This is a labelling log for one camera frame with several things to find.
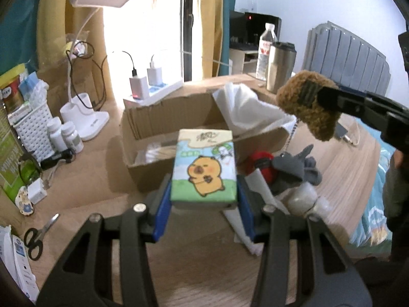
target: white wall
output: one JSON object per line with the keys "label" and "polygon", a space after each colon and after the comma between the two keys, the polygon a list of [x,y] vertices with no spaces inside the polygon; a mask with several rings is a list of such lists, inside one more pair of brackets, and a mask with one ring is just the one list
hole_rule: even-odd
{"label": "white wall", "polygon": [[295,44],[296,72],[302,68],[309,30],[331,21],[353,32],[387,57],[392,75],[387,96],[409,106],[408,77],[397,40],[406,24],[393,0],[236,0],[235,10],[282,19],[280,40]]}

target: small white cube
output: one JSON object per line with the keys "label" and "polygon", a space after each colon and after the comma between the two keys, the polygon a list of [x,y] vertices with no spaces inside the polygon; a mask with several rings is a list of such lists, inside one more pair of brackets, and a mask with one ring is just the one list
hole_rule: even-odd
{"label": "small white cube", "polygon": [[40,202],[45,196],[47,196],[47,191],[44,189],[44,184],[41,178],[38,178],[30,186],[28,186],[28,199],[33,204]]}

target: capybara cartoon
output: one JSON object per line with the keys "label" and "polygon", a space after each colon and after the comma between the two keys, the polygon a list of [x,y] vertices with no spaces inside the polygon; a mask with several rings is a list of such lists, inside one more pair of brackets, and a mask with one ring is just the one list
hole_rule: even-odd
{"label": "capybara cartoon", "polygon": [[220,178],[222,167],[216,158],[199,156],[187,168],[189,182],[193,183],[197,192],[205,197],[207,194],[224,190]]}

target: white charger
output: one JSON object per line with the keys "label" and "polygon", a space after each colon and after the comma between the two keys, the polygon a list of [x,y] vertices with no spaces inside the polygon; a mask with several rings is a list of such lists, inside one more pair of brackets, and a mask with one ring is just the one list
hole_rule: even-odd
{"label": "white charger", "polygon": [[133,98],[142,100],[149,98],[149,86],[146,76],[133,76],[129,79],[129,82]]}
{"label": "white charger", "polygon": [[44,189],[44,184],[41,178],[38,178],[31,185],[29,185],[27,187],[27,191],[28,191],[28,199],[33,204],[37,204],[43,198],[45,198],[45,196],[47,196],[47,192]]}
{"label": "white charger", "polygon": [[149,85],[158,86],[163,84],[162,68],[161,67],[155,68],[155,63],[153,62],[153,60],[151,61],[150,68],[148,68],[147,71]]}

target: white box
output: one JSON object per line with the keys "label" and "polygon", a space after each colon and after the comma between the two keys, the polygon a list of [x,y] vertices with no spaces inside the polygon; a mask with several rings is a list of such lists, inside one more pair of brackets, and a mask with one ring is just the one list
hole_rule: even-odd
{"label": "white box", "polygon": [[32,184],[27,187],[28,199],[34,205],[40,202],[45,196],[47,196],[47,191],[44,189],[44,183],[41,178],[38,178]]}
{"label": "white box", "polygon": [[38,290],[36,284],[36,277],[31,272],[30,264],[27,258],[27,252],[23,241],[13,235],[13,248],[14,248],[14,262],[16,264],[17,276],[19,286],[23,293],[32,301],[36,302]]}

